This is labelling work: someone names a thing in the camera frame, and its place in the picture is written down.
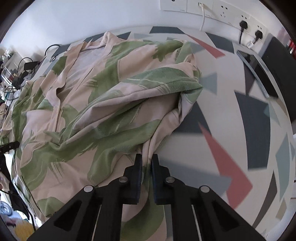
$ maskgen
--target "fabric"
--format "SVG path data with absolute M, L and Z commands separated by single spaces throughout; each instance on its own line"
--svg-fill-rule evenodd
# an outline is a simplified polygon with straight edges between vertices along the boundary
M 101 42 L 72 47 L 46 76 L 26 83 L 1 131 L 1 143 L 20 142 L 11 167 L 20 195 L 45 221 L 84 186 L 121 176 L 142 153 L 140 203 L 124 206 L 121 238 L 165 240 L 150 161 L 191 110 L 200 76 L 186 41 L 126 41 L 106 32 Z
M 267 235 L 279 222 L 276 216 L 281 209 L 283 199 L 285 199 L 287 207 L 289 206 L 295 177 L 293 147 L 295 144 L 291 122 L 287 117 L 287 108 L 274 77 L 260 56 L 253 53 L 262 64 L 279 95 L 279 99 L 267 99 L 256 81 L 252 82 L 252 86 L 246 81 L 248 73 L 242 60 L 236 54 L 237 50 L 248 52 L 246 47 L 233 42 L 234 51 L 229 51 L 230 48 L 226 48 L 226 45 L 222 43 L 229 41 L 219 36 L 213 38 L 211 34 L 208 35 L 205 32 L 185 27 L 155 27 L 128 27 L 114 30 L 112 33 L 118 36 L 130 33 L 128 38 L 144 38 L 150 41 L 173 39 L 190 41 L 197 62 L 196 66 L 202 72 L 199 82 L 204 87 L 190 113 L 180 127 L 174 131 L 175 134 L 166 138 L 165 144 L 158 148 L 159 151 L 156 151 L 160 163 L 169 167 L 171 175 L 184 181 L 187 185 L 194 187 L 208 185 L 211 187 L 225 202 L 232 205 L 235 211 L 250 225 L 258 224 L 260 221 L 256 230 Z M 161 33 L 150 33 L 155 29 Z M 94 39 L 97 40 L 102 36 L 103 34 L 97 35 Z M 81 42 L 83 41 L 72 43 L 70 47 Z M 55 64 L 49 62 L 50 56 L 39 68 L 34 79 L 43 75 L 44 72 L 48 73 L 52 68 L 50 65 Z M 257 100 L 262 103 L 254 105 Z M 268 122 L 266 117 L 270 118 L 270 123 L 264 124 L 264 128 L 258 128 L 262 126 L 262 122 Z M 260 138 L 256 138 L 255 141 L 259 141 L 260 146 L 264 145 L 264 148 L 254 148 L 252 140 L 247 138 L 249 135 L 252 136 L 253 132 L 261 133 Z M 287 134 L 290 148 L 287 142 L 283 142 Z M 290 151 L 289 169 L 282 169 L 282 165 L 287 167 L 287 159 L 281 163 L 278 162 L 280 159 L 276 158 L 277 152 L 283 147 L 286 151 L 288 149 Z M 264 155 L 266 158 L 268 150 L 267 166 L 255 167 L 252 165 L 250 156 L 255 156 L 258 159 Z M 216 155 L 217 153 L 222 154 L 227 162 L 221 164 L 221 158 Z M 237 168 L 241 170 L 240 175 L 234 171 Z M 276 177 L 275 183 L 273 182 L 273 173 Z M 289 177 L 288 187 L 281 184 L 286 177 Z M 252 189 L 250 190 L 250 185 L 242 188 L 240 185 L 242 181 L 251 182 Z M 273 189 L 274 184 L 277 189 L 276 196 L 267 195 L 269 187 Z M 169 230 L 171 225 L 168 222 L 170 220 L 166 219 L 166 221 L 168 240 L 171 240 L 173 237 L 172 229 Z M 285 222 L 280 225 L 283 230 L 287 226 Z

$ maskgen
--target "black cable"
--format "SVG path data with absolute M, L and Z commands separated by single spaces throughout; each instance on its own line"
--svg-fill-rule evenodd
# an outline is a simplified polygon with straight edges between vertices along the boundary
M 239 44 L 241 44 L 242 42 L 242 33 L 244 32 L 244 29 L 241 28 L 241 33 L 240 33 L 240 36 L 239 36 Z
M 242 33 L 245 31 L 245 29 L 248 28 L 248 23 L 244 20 L 242 20 L 240 23 L 239 23 L 240 27 L 241 27 L 241 33 L 240 33 L 240 36 L 239 36 L 239 44 L 241 44 L 242 42 Z
M 9 95 L 11 94 L 11 91 L 12 91 L 12 90 L 13 90 L 13 93 L 17 92 L 17 90 L 14 91 L 14 88 L 13 88 L 12 86 L 8 86 L 8 87 L 5 88 L 5 90 L 4 90 L 4 94 L 7 94 L 7 93 L 8 93 L 8 97 L 7 97 L 6 100 L 15 100 L 15 99 L 18 99 L 18 97 L 16 97 L 16 98 L 13 98 L 13 97 L 12 97 L 12 99 L 8 99 L 8 98 L 9 98 Z
M 35 227 L 35 222 L 34 222 L 33 215 L 32 215 L 32 213 L 29 211 L 27 205 L 24 203 L 24 201 L 22 200 L 22 198 L 21 198 L 19 195 L 14 194 L 12 191 L 5 192 L 5 191 L 3 191 L 3 190 L 1 190 L 1 189 L 0 189 L 0 191 L 3 192 L 3 193 L 6 193 L 6 194 L 8 194 L 8 195 L 10 195 L 10 194 L 11 194 L 11 195 L 14 195 L 14 196 L 18 197 L 18 198 L 23 202 L 26 211 L 28 212 L 28 214 L 29 214 L 30 217 L 31 217 L 32 225 L 33 225 L 33 230 L 34 230 L 34 232 L 35 232 L 35 231 L 36 231 L 36 227 Z
M 11 94 L 11 90 L 13 90 L 12 86 L 8 86 L 8 87 L 6 87 L 5 90 L 7 90 L 9 87 L 10 87 L 10 92 L 9 92 L 9 94 L 8 94 L 8 97 L 9 97 L 10 94 Z M 4 123 L 5 119 L 6 119 L 6 117 L 8 116 L 9 109 L 10 109 L 10 107 L 11 107 L 12 101 L 13 101 L 13 100 L 11 100 L 9 106 L 6 108 L 6 112 L 5 112 L 5 109 L 4 109 L 4 112 L 3 112 L 3 123 Z
M 20 61 L 20 63 L 21 63 L 24 59 L 26 59 L 26 58 L 28 58 L 28 59 L 30 59 L 32 62 L 34 62 L 30 57 L 24 57 L 24 58 L 22 58 L 22 60 Z M 19 71 L 19 68 L 20 68 L 20 63 L 19 63 L 19 65 L 18 65 L 18 67 L 17 67 L 17 77 L 18 77 L 18 78 L 19 78 L 18 71 Z
M 60 44 L 53 44 L 53 45 L 50 45 L 50 46 L 45 50 L 44 56 L 46 56 L 46 53 L 47 53 L 48 49 L 51 48 L 51 47 L 53 47 L 53 46 L 59 46 L 59 47 L 61 47 Z

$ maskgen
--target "green leaf print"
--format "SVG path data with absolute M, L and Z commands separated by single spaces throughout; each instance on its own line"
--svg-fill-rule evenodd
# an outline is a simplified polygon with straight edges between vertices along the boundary
M 170 67 L 149 70 L 122 82 L 143 86 L 146 89 L 157 88 L 161 94 L 201 88 L 195 79 L 190 78 L 182 70 Z
M 61 209 L 65 204 L 55 197 L 49 197 L 45 199 L 40 199 L 37 202 L 37 206 L 40 211 L 45 215 L 45 217 L 51 217 L 56 211 Z
M 39 88 L 32 98 L 33 103 L 35 103 L 35 106 L 32 108 L 32 110 L 37 110 L 44 98 L 45 96 L 43 95 L 43 91 L 41 88 Z
M 75 156 L 95 148 L 97 148 L 99 155 L 95 163 L 92 164 L 93 169 L 88 173 L 88 177 L 90 179 L 95 177 L 94 181 L 97 181 L 101 173 L 101 169 L 97 169 L 98 167 L 105 165 L 106 168 L 110 169 L 112 156 L 118 152 L 131 153 L 132 150 L 136 149 L 137 145 L 144 143 L 152 136 L 159 122 L 160 120 L 155 120 L 141 127 L 106 137 L 104 137 L 98 126 L 88 134 L 70 143 L 64 142 L 59 145 L 47 142 L 44 146 L 34 150 L 30 162 L 21 168 L 24 181 L 29 190 L 34 190 L 43 182 L 47 170 L 52 163 L 67 162 Z
M 186 42 L 180 49 L 176 64 L 184 62 L 189 54 L 192 54 L 192 49 L 190 43 Z
M 19 148 L 16 149 L 16 156 L 18 159 L 21 159 L 22 151 L 23 151 L 24 147 L 29 143 L 36 142 L 35 140 L 36 140 L 36 137 L 34 136 L 34 132 L 31 130 L 29 137 L 21 143 Z
M 65 119 L 65 126 L 68 126 L 70 122 L 75 119 L 75 117 L 78 115 L 78 111 L 69 104 L 66 104 L 63 106 L 63 112 L 62 117 Z
M 128 41 L 115 45 L 111 52 L 110 58 L 106 62 L 105 69 L 92 77 L 85 86 L 92 88 L 88 103 L 91 103 L 107 90 L 119 83 L 118 80 L 118 60 L 127 56 L 131 51 L 145 45 L 152 45 L 153 42 Z
M 91 80 L 85 83 L 85 86 L 92 88 L 88 103 L 91 103 L 118 83 L 116 63 L 106 67 L 96 76 L 92 77 Z
M 61 74 L 61 72 L 64 70 L 64 68 L 66 66 L 66 59 L 67 59 L 67 56 L 62 56 L 55 63 L 55 65 L 52 67 L 52 70 L 53 70 L 54 74 L 56 74 L 56 75 Z
M 203 89 L 203 87 L 201 86 L 200 89 L 195 90 L 195 91 L 185 91 L 184 96 L 188 100 L 189 103 L 193 104 L 194 102 L 196 102 L 202 89 Z
M 53 111 L 53 106 L 47 99 L 43 99 L 41 103 L 38 105 L 37 110 L 50 110 Z
M 183 43 L 177 41 L 177 40 L 168 40 L 164 43 L 160 42 L 157 45 L 157 52 L 152 56 L 153 59 L 158 58 L 158 60 L 161 62 L 163 59 L 165 59 L 165 56 L 169 53 L 174 52 L 175 50 L 181 48 Z
M 120 239 L 124 241 L 145 241 L 156 232 L 163 219 L 163 206 L 154 203 L 152 183 L 150 183 L 145 206 L 131 220 L 122 223 Z
M 27 110 L 32 103 L 32 88 L 33 85 L 25 86 L 22 93 L 26 92 L 26 95 L 23 99 L 19 99 L 16 102 L 16 105 L 11 114 L 11 121 L 13 122 L 12 132 L 14 134 L 15 140 L 19 142 L 22 141 L 22 132 L 27 124 Z
M 9 137 L 8 137 L 9 133 L 6 134 L 5 136 L 1 136 L 0 137 L 0 145 L 5 145 L 9 143 Z

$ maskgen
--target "black plug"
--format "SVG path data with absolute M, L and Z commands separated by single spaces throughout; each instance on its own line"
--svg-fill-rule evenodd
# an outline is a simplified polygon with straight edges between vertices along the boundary
M 263 33 L 260 30 L 257 30 L 255 32 L 255 36 L 256 36 L 255 42 L 257 42 L 259 39 L 262 39 L 263 38 Z
M 242 20 L 240 23 L 239 23 L 240 27 L 241 27 L 241 33 L 240 33 L 240 36 L 239 36 L 239 44 L 241 44 L 242 42 L 242 33 L 245 31 L 245 29 L 248 28 L 248 23 L 244 20 Z
M 239 23 L 239 25 L 240 25 L 240 27 L 243 29 L 243 31 L 245 30 L 245 29 L 247 29 L 248 28 L 248 23 L 246 22 L 246 21 L 241 21 L 240 23 Z

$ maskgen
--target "white cable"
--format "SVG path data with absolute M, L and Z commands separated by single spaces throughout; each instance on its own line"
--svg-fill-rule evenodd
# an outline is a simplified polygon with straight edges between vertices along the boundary
M 203 3 L 198 3 L 198 6 L 200 6 L 202 8 L 202 25 L 200 26 L 200 31 L 202 31 L 202 28 L 205 24 L 205 8 L 204 8 L 204 5 Z

